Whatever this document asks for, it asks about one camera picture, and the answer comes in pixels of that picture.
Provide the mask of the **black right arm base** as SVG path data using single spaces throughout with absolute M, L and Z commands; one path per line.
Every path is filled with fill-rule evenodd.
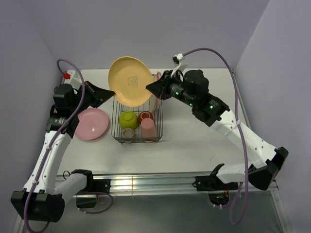
M 239 185 L 237 182 L 223 183 L 216 176 L 196 176 L 192 186 L 200 191 L 230 191 L 238 190 Z

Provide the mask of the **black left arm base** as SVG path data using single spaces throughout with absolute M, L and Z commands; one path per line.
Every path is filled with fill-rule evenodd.
M 99 195 L 90 196 L 90 193 L 101 192 L 109 193 L 110 191 L 110 179 L 94 179 L 91 188 L 82 190 L 77 193 L 76 206 L 81 209 L 94 208 L 98 203 Z

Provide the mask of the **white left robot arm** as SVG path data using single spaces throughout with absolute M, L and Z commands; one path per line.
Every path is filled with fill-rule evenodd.
M 76 169 L 63 184 L 56 185 L 55 182 L 64 153 L 79 124 L 78 114 L 88 107 L 101 106 L 114 95 L 113 91 L 88 81 L 77 91 L 68 83 L 54 88 L 54 105 L 38 161 L 23 189 L 11 195 L 11 203 L 22 219 L 58 222 L 73 196 L 96 190 L 90 170 Z

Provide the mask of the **orange black mug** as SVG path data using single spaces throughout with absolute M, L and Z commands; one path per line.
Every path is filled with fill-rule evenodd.
M 154 116 L 151 112 L 149 111 L 143 111 L 143 112 L 140 112 L 139 115 L 138 115 L 138 123 L 141 124 L 141 122 L 146 119 L 146 118 L 150 118 L 150 119 L 154 119 Z

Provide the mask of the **pink plastic plate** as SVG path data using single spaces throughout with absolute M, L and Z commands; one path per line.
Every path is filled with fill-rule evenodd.
M 79 124 L 75 136 L 80 140 L 94 140 L 102 136 L 108 129 L 109 117 L 101 109 L 88 108 L 78 115 Z

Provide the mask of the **pink cream plate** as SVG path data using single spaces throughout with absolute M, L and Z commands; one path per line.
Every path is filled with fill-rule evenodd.
M 161 78 L 161 76 L 162 76 L 161 72 L 158 71 L 158 72 L 154 75 L 154 80 L 155 80 L 155 81 L 159 80 L 159 79 Z
M 155 95 L 151 95 L 149 98 L 149 112 L 153 113 L 159 108 L 160 99 L 157 98 Z

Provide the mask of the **salmon pink cup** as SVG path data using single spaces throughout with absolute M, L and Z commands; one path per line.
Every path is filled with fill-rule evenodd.
M 157 130 L 154 121 L 151 118 L 145 118 L 141 121 L 140 136 L 147 143 L 153 143 L 157 139 Z

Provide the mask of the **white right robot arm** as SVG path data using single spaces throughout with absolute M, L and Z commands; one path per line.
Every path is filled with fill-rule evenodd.
M 171 97 L 191 107 L 192 114 L 219 132 L 244 153 L 244 162 L 217 165 L 208 176 L 196 177 L 197 191 L 237 190 L 240 183 L 251 183 L 267 190 L 281 170 L 289 152 L 267 143 L 242 123 L 229 106 L 210 94 L 209 80 L 201 70 L 165 71 L 161 78 L 146 86 L 160 100 Z

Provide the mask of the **speckled ceramic small cup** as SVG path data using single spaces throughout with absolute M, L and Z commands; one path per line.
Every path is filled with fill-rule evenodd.
M 134 130 L 131 128 L 123 129 L 121 136 L 124 143 L 132 143 L 136 137 Z

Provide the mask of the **orange plastic plate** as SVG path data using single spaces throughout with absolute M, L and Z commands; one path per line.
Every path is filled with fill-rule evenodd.
M 115 92 L 115 99 L 127 107 L 143 105 L 151 96 L 146 86 L 153 82 L 148 67 L 130 56 L 115 60 L 108 72 L 110 90 Z

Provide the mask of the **lime green bowl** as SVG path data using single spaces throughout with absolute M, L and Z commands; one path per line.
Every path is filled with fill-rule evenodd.
M 138 116 L 132 111 L 125 111 L 119 116 L 119 125 L 122 129 L 131 128 L 135 130 L 138 127 Z

